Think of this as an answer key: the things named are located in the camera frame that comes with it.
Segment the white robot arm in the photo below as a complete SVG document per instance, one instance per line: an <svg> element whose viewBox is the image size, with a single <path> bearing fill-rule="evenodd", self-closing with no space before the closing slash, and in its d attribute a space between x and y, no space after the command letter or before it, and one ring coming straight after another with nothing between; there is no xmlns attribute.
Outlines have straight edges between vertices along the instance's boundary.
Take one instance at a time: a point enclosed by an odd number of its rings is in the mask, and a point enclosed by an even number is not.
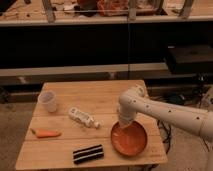
<svg viewBox="0 0 213 171"><path fill-rule="evenodd" d="M122 128L129 126L137 113L142 113L206 141L213 141L212 111L150 100L145 97L144 89L139 85L123 92L118 102L118 118Z"/></svg>

